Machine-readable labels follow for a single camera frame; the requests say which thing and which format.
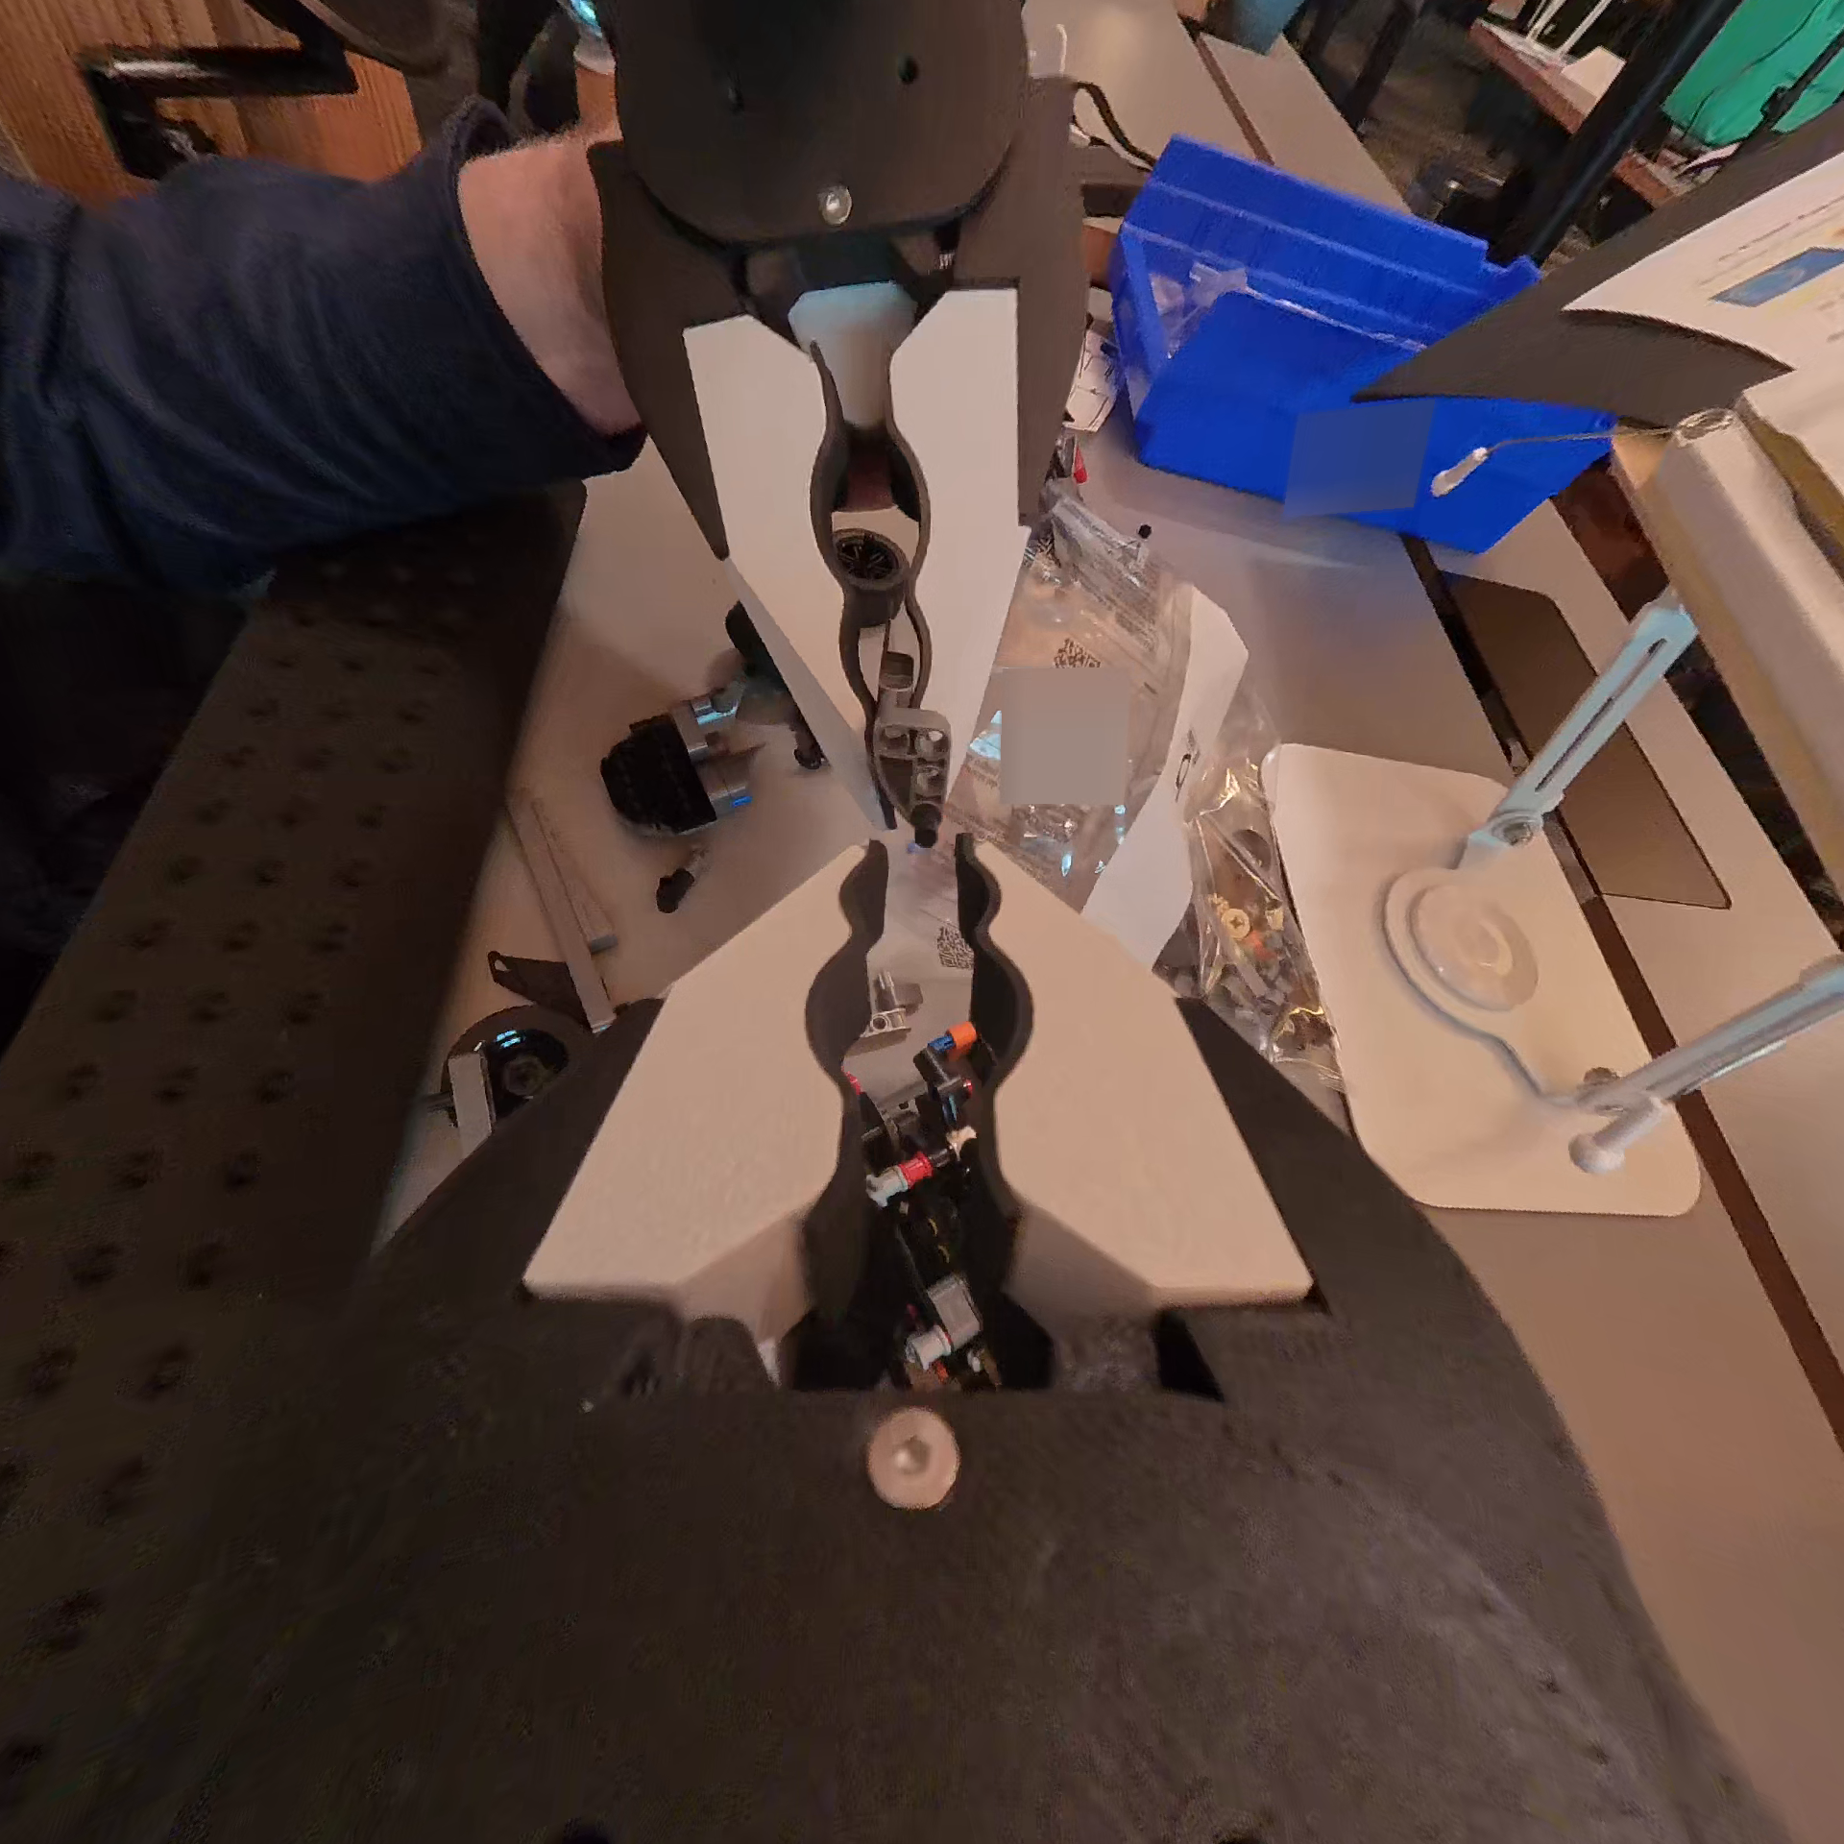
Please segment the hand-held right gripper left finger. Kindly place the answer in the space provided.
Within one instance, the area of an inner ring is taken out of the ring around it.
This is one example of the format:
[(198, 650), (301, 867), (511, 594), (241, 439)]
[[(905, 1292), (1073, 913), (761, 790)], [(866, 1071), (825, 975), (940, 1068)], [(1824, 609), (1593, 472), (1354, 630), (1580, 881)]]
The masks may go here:
[(870, 1021), (890, 855), (836, 855), (677, 979), (540, 1238), (537, 1301), (733, 1320), (853, 1304), (871, 1206), (843, 1061)]

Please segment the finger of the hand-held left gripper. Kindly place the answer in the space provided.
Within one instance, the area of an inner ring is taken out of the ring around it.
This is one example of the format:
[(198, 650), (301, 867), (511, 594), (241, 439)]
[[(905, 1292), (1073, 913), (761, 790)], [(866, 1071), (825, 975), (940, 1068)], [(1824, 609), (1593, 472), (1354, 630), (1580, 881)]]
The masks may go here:
[(929, 625), (926, 710), (963, 752), (1024, 564), (1015, 290), (941, 295), (890, 362), (892, 430), (926, 535), (914, 598)]
[(866, 712), (840, 641), (846, 589), (835, 571), (833, 516), (814, 507), (828, 437), (823, 372), (748, 314), (687, 329), (729, 575), (752, 629), (871, 834), (890, 834), (866, 742)]

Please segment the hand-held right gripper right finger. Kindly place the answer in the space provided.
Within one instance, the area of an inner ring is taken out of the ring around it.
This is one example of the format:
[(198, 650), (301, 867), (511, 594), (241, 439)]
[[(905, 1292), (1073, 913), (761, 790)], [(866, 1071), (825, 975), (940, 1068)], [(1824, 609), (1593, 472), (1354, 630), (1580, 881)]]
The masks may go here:
[(1312, 1277), (1174, 993), (1005, 857), (954, 842), (982, 1263), (1053, 1339), (1178, 1309), (1298, 1307)]

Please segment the plastic bag of lego parts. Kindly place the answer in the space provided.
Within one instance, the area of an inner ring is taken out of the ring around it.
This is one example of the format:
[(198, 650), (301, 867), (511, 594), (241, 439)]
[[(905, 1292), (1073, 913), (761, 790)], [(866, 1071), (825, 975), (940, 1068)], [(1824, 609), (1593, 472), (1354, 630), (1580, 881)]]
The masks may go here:
[[(1183, 585), (1149, 534), (1106, 523), (1070, 483), (1047, 488), (957, 796), (1076, 912), (1160, 775), (1187, 655)], [(1335, 1101), (1335, 1032), (1263, 787), (1273, 746), (1248, 664), (1190, 820), (1190, 908), (1151, 970), (1301, 1092)]]

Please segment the grey lego beam black pin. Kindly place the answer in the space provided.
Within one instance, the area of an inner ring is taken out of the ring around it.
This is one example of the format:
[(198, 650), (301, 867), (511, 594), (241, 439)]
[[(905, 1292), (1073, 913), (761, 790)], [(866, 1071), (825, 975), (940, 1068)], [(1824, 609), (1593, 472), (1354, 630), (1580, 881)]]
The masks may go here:
[(914, 846), (934, 850), (950, 790), (953, 731), (918, 703), (916, 658), (885, 652), (867, 755), (892, 818), (908, 824)]

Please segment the lego instruction booklet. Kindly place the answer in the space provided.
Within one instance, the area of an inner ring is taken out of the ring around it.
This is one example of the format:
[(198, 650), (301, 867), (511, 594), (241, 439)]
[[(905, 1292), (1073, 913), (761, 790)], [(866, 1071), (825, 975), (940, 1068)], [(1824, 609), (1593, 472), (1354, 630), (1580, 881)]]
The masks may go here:
[(1628, 314), (1576, 313), (1574, 306), (1839, 151), (1839, 106), (1834, 106), (1796, 134), (1739, 155), (1702, 186), (1361, 387), (1354, 397), (1524, 400), (1608, 410), (1651, 429), (1733, 406), (1746, 389), (1782, 379), (1792, 366), (1712, 335)]

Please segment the large black lego tire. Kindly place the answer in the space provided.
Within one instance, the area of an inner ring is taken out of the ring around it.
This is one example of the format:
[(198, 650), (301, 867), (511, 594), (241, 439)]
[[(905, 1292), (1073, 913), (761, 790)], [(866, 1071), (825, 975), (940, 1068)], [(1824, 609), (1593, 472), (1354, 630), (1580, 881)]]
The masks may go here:
[(540, 1101), (591, 1040), (581, 1021), (549, 1006), (497, 1011), (451, 1046), (439, 1086), (424, 1099), (427, 1110), (451, 1121), (459, 1153), (468, 1158), (499, 1124)]

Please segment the black curved lego panel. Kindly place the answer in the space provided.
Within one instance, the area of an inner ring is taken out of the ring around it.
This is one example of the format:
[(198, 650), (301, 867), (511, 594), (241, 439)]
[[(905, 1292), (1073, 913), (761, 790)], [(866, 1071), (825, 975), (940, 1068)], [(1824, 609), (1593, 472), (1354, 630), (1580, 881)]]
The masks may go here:
[(501, 951), (487, 951), (486, 962), (489, 977), (503, 993), (593, 1029), (579, 988), (565, 962), (518, 958)]

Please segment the grey lego assembly black plate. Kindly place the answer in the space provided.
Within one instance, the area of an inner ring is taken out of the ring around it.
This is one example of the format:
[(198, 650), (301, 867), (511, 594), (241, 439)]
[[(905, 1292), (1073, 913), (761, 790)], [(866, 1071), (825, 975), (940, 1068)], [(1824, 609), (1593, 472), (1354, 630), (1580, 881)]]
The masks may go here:
[(635, 723), (598, 774), (619, 822), (645, 838), (687, 838), (752, 805), (756, 746), (732, 744), (746, 680)]

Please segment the person's left hand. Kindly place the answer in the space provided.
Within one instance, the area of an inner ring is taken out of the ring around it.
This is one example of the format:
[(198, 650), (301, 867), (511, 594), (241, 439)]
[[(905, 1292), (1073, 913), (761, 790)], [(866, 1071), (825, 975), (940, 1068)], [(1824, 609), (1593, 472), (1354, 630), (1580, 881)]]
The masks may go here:
[(585, 130), (482, 155), (459, 172), (475, 267), (540, 373), (600, 436), (639, 429), (609, 326), (604, 218)]

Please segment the clear plastic bag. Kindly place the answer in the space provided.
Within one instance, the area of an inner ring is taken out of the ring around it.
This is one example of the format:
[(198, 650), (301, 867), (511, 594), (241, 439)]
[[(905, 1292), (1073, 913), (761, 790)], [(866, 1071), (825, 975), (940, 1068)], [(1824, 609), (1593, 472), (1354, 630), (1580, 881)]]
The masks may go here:
[(1149, 290), (1168, 357), (1174, 357), (1223, 302), (1254, 306), (1267, 317), (1301, 321), (1314, 329), (1373, 336), (1373, 329), (1347, 314), (1327, 313), (1287, 295), (1255, 287), (1254, 276), (1242, 267), (1216, 268), (1195, 261), (1185, 275), (1152, 268)]

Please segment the white book stand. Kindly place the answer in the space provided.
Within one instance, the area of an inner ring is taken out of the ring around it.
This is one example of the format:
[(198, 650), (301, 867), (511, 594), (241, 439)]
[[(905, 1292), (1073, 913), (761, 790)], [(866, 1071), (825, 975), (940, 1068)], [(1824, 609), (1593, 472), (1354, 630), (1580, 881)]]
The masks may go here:
[(1352, 1128), (1415, 1204), (1681, 1217), (1702, 1191), (1678, 1103), (1839, 1016), (1839, 958), (1671, 1052), (1643, 1034), (1546, 822), (1698, 639), (1672, 590), (1509, 787), (1280, 744), (1275, 847)]

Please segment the blue plastic bin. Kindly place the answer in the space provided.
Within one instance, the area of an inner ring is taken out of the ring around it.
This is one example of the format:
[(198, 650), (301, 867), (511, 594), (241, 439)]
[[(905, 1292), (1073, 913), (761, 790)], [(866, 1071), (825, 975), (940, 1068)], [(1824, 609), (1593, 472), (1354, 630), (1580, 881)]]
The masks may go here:
[[(1168, 357), (1149, 272), (1242, 267), (1255, 287), (1347, 314), (1373, 336), (1223, 302)], [(1454, 228), (1174, 136), (1111, 259), (1116, 350), (1137, 462), (1479, 553), (1611, 448), (1602, 410), (1354, 394), (1537, 284)]]

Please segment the black metal pole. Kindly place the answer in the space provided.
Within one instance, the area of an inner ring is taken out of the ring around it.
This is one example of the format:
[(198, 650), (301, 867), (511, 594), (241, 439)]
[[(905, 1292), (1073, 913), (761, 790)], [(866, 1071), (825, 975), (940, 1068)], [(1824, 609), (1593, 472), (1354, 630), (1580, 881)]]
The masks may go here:
[(1494, 261), (1541, 267), (1557, 250), (1734, 11), (1739, 3), (1678, 3), (1651, 26), (1568, 147), (1533, 183), (1524, 209), (1491, 245)]

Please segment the wooden post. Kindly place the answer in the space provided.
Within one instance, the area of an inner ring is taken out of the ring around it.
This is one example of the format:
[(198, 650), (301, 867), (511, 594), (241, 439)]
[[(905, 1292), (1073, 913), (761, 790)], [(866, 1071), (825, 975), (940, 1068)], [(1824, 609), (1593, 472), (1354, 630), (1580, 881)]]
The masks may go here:
[[(79, 74), (104, 46), (237, 46), (281, 50), (294, 35), (241, 3), (5, 3), (5, 167), (83, 203), (143, 196)], [(384, 179), (424, 147), (403, 74), (352, 55), (355, 91), (332, 100), (198, 100), (169, 114), (205, 132), (219, 155), (252, 157), (343, 179)]]

